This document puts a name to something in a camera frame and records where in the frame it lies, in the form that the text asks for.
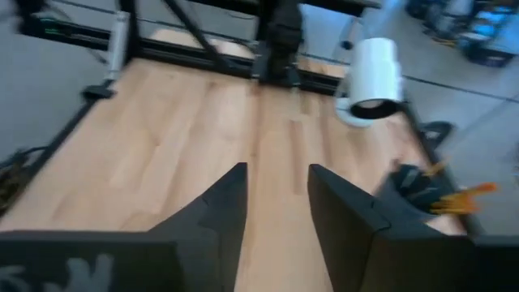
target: wooden surface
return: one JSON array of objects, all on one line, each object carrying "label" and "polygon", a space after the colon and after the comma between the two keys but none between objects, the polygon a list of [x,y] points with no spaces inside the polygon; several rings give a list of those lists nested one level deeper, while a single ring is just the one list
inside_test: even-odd
[{"label": "wooden surface", "polygon": [[[156,38],[193,44],[181,32]],[[243,48],[213,42],[227,54]],[[305,62],[314,71],[343,69]],[[332,98],[135,60],[37,175],[0,230],[148,230],[239,161],[249,164],[237,291],[331,291],[311,220],[307,168],[320,163],[372,193],[390,161],[425,165],[402,117],[344,125]],[[451,217],[430,224],[461,232]]]}]

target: concrete floor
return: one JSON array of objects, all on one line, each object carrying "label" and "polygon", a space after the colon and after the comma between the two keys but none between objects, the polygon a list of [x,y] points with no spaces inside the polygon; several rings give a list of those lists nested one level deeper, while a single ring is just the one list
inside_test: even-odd
[{"label": "concrete floor", "polygon": [[[73,0],[109,10],[112,2]],[[140,1],[141,15],[178,23],[158,0]],[[251,38],[254,19],[236,19],[235,12],[183,3],[202,29],[233,37]],[[79,24],[110,28],[111,15],[58,5]],[[406,89],[423,121],[446,120],[460,130],[498,106],[504,98],[519,93],[519,58],[503,69],[467,62],[455,50],[432,42],[422,34],[416,19],[403,11],[403,2],[388,0],[380,11],[369,10],[363,22],[373,36],[392,38],[399,48],[402,70],[409,76]],[[0,11],[9,11],[0,2]],[[304,6],[307,52],[331,58],[343,27],[351,18],[332,11]],[[143,24],[149,36],[154,24]],[[46,144],[79,108],[79,92],[101,81],[103,66],[85,49],[14,34],[14,20],[0,24],[0,157],[18,147]],[[347,53],[341,58],[348,59]],[[461,185],[497,182],[500,191],[478,199],[478,214],[490,234],[519,234],[519,190],[512,171],[519,143],[519,103],[509,102],[503,111],[471,131],[461,141],[453,137],[445,154],[451,158],[453,174]]]}]

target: workbench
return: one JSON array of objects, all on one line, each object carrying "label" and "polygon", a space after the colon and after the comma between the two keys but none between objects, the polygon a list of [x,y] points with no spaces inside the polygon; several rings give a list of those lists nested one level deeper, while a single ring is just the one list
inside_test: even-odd
[{"label": "workbench", "polygon": [[[197,46],[190,34],[155,39]],[[242,46],[212,43],[251,57]],[[344,67],[302,60],[342,77]],[[394,158],[427,166],[396,114],[365,129],[335,116],[310,92],[143,59],[127,65],[0,221],[0,230],[149,230],[239,162],[248,165],[248,210],[236,291],[331,291],[307,196],[308,166],[321,164],[371,194]],[[455,217],[428,225],[462,234]]]}]

